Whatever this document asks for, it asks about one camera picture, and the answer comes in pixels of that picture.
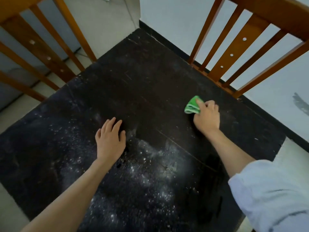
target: tiled floor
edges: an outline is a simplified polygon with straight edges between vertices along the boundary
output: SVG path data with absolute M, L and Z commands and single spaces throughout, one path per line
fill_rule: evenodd
M 97 58 L 139 27 L 139 0 L 110 0 L 110 2 L 104 0 L 64 1 Z M 90 59 L 82 49 L 77 53 L 77 58 L 85 68 L 91 64 Z M 68 60 L 66 64 L 75 74 L 80 72 L 71 60 Z M 58 86 L 64 85 L 64 82 L 54 73 L 48 77 Z M 38 83 L 34 90 L 47 97 L 55 92 L 44 83 Z M 37 100 L 22 95 L 0 113 L 0 133 L 38 104 Z M 14 199 L 0 184 L 0 231 L 18 232 L 28 222 L 29 220 L 17 206 Z
M 64 1 L 97 58 L 138 28 L 140 18 L 139 0 L 110 0 L 110 2 L 103 0 Z M 91 64 L 83 50 L 79 51 L 77 57 L 85 67 Z M 75 74 L 79 73 L 78 68 L 71 60 L 66 63 Z M 49 78 L 58 86 L 64 85 L 64 82 L 55 74 L 50 74 Z M 54 93 L 52 89 L 43 83 L 37 84 L 34 89 L 45 96 Z M 38 104 L 39 102 L 27 95 L 21 96 L 0 113 L 0 133 Z M 303 187 L 304 192 L 309 197 L 309 183 L 307 181 L 309 154 L 287 139 L 280 149 L 275 163 L 288 172 Z M 28 219 L 0 184 L 0 231 L 20 231 L 27 222 Z M 249 222 L 245 220 L 239 231 L 245 232 L 251 231 L 251 229 Z

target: left hand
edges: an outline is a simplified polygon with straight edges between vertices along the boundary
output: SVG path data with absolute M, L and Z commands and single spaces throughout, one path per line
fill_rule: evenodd
M 126 147 L 126 132 L 123 130 L 120 136 L 118 136 L 122 120 L 118 121 L 113 127 L 115 120 L 115 117 L 111 120 L 106 120 L 95 135 L 97 160 L 107 165 L 108 169 L 119 159 Z

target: hand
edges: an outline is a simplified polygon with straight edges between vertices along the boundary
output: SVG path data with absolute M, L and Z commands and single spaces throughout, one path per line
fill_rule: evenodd
M 196 128 L 201 131 L 207 138 L 219 130 L 220 126 L 220 113 L 219 106 L 215 105 L 213 100 L 205 103 L 196 99 L 201 112 L 194 115 L 193 122 Z
M 123 130 L 120 136 L 118 136 L 122 120 L 118 121 L 113 127 L 115 120 L 115 117 L 111 120 L 106 120 L 95 135 L 97 160 L 106 165 L 108 169 L 119 159 L 126 147 L 126 132 Z

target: black table surface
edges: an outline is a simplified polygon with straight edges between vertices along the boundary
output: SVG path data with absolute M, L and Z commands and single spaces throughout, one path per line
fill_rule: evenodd
M 0 181 L 29 219 L 87 170 L 95 133 L 123 120 L 126 149 L 79 231 L 233 231 L 243 217 L 216 151 L 183 112 L 195 95 L 220 106 L 220 129 L 256 159 L 285 135 L 138 29 L 0 138 Z

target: white wall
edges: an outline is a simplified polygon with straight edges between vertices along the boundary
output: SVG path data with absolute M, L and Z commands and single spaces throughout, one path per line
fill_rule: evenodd
M 309 0 L 298 1 L 309 5 Z M 140 0 L 141 20 L 190 55 L 213 2 L 214 0 Z M 206 58 L 235 8 L 234 3 L 225 1 L 196 57 L 196 61 L 202 63 Z M 244 11 L 241 14 L 207 65 L 207 69 L 212 69 L 250 16 L 249 11 Z M 270 25 L 224 74 L 222 79 L 227 80 L 278 30 L 276 26 Z M 240 88 L 300 42 L 298 38 L 291 35 L 285 36 L 231 85 L 236 89 Z M 296 107 L 292 96 L 294 93 L 298 93 L 309 104 L 308 66 L 309 52 L 245 93 L 247 98 L 307 141 L 309 141 L 309 116 Z

